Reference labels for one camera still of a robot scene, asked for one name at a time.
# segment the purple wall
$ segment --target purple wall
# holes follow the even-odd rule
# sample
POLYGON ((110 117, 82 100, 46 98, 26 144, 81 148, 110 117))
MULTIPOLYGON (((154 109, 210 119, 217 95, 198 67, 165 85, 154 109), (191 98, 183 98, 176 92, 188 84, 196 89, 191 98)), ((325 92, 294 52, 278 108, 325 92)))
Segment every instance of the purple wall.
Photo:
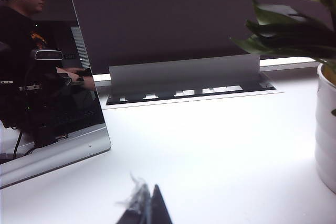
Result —
MULTIPOLYGON (((243 53, 229 37, 245 38, 254 20, 250 0, 73 0, 94 73, 109 65, 243 53)), ((328 24, 318 3, 288 4, 328 24)))

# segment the white pot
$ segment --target white pot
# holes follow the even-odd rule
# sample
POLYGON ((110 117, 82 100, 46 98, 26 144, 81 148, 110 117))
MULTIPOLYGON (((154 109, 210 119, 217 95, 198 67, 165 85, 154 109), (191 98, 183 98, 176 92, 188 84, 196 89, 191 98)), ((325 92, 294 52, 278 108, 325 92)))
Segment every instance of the white pot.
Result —
POLYGON ((322 181, 336 193, 336 86, 322 73, 318 66, 319 87, 316 108, 316 148, 317 170, 322 181))

